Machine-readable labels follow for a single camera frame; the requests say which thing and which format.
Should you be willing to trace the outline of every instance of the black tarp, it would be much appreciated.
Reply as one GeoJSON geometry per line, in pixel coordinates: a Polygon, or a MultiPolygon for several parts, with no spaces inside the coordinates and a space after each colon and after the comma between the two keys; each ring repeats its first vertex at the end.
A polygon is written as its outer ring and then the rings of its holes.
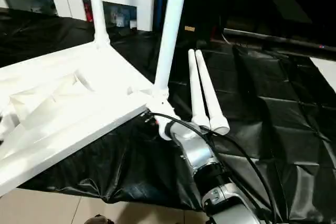
{"type": "MultiPolygon", "coordinates": [[[[160,36],[109,29],[113,47],[153,81],[160,36]]],[[[89,42],[92,24],[0,9],[0,67],[89,42]]],[[[203,54],[231,133],[271,185],[280,222],[336,220],[336,95],[309,58],[207,43],[203,54]]],[[[176,45],[170,102],[190,119],[187,50],[176,45]]],[[[135,117],[37,175],[22,188],[200,210],[179,149],[135,117]]],[[[267,195],[245,158],[215,151],[257,201],[267,195]]]]}

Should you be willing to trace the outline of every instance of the black cloth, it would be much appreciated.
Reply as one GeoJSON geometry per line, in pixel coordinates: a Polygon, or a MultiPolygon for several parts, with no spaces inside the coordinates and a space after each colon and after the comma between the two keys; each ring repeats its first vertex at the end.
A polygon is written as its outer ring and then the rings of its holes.
{"type": "MultiPolygon", "coordinates": [[[[108,30],[113,47],[151,81],[160,35],[108,30]]],[[[92,41],[92,24],[0,9],[0,67],[92,41]]],[[[170,102],[191,118],[187,50],[179,40],[170,102]]],[[[279,222],[336,219],[336,95],[309,58],[212,42],[203,54],[231,134],[269,182],[279,222]]],[[[137,116],[47,169],[22,188],[200,210],[180,150],[137,116]]],[[[215,151],[257,202],[268,198],[245,158],[213,137],[215,151]]]]}

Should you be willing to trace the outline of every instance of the red object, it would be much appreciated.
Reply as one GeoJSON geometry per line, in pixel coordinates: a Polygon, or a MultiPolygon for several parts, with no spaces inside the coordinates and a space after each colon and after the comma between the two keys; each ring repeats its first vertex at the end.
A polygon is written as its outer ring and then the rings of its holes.
{"type": "Polygon", "coordinates": [[[93,22],[93,14],[92,14],[89,4],[85,3],[84,9],[85,9],[85,15],[86,15],[87,22],[93,22]]]}

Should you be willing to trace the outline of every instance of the black cable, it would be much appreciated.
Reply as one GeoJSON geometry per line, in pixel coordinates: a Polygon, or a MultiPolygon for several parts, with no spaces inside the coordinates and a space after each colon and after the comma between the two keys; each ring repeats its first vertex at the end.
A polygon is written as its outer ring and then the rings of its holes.
{"type": "MultiPolygon", "coordinates": [[[[179,123],[185,127],[187,127],[188,129],[194,131],[198,136],[200,136],[206,143],[208,143],[208,139],[197,129],[193,128],[191,125],[189,125],[186,122],[183,122],[182,120],[176,119],[172,116],[169,115],[165,115],[165,114],[161,114],[161,113],[155,113],[155,112],[149,112],[150,115],[153,116],[162,116],[164,118],[170,119],[176,123],[179,123]]],[[[258,178],[260,179],[263,187],[265,188],[265,191],[267,193],[267,196],[269,198],[269,202],[270,202],[270,206],[271,206],[271,211],[272,211],[272,215],[273,215],[273,224],[277,223],[277,214],[276,214],[276,209],[275,209],[275,198],[274,195],[272,193],[272,191],[270,190],[268,184],[266,183],[264,177],[262,176],[261,172],[259,171],[258,167],[253,163],[253,161],[251,160],[251,158],[248,156],[248,154],[245,152],[245,150],[238,144],[236,143],[236,141],[234,140],[234,138],[232,136],[223,136],[218,134],[217,132],[211,131],[205,127],[200,126],[200,128],[202,130],[205,130],[213,135],[219,136],[227,141],[229,141],[230,143],[232,143],[243,155],[244,157],[247,159],[247,161],[249,162],[249,164],[252,166],[253,170],[256,172],[258,178]]]]}
{"type": "Polygon", "coordinates": [[[272,211],[272,215],[273,215],[273,220],[272,222],[274,224],[277,223],[277,212],[276,212],[276,208],[275,208],[275,198],[274,195],[271,191],[271,189],[269,188],[267,182],[265,181],[264,177],[262,176],[260,170],[258,169],[258,167],[255,165],[255,163],[253,163],[253,161],[251,160],[251,158],[248,156],[248,154],[245,152],[245,150],[235,141],[234,137],[229,136],[229,135],[220,135],[217,132],[211,131],[205,127],[200,126],[200,128],[202,130],[205,130],[215,136],[219,136],[227,141],[229,141],[230,143],[232,143],[243,155],[244,157],[247,159],[247,161],[249,162],[249,164],[252,166],[253,170],[256,172],[258,178],[260,179],[261,183],[263,184],[265,191],[267,193],[268,199],[269,199],[269,203],[271,206],[271,211],[272,211]]]}

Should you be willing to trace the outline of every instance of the tile floor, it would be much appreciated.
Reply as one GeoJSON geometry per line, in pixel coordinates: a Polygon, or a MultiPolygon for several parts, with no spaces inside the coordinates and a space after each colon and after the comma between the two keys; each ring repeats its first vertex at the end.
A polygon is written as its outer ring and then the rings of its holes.
{"type": "Polygon", "coordinates": [[[0,223],[84,224],[97,214],[116,224],[204,224],[205,214],[138,203],[15,189],[0,199],[0,223]]]}

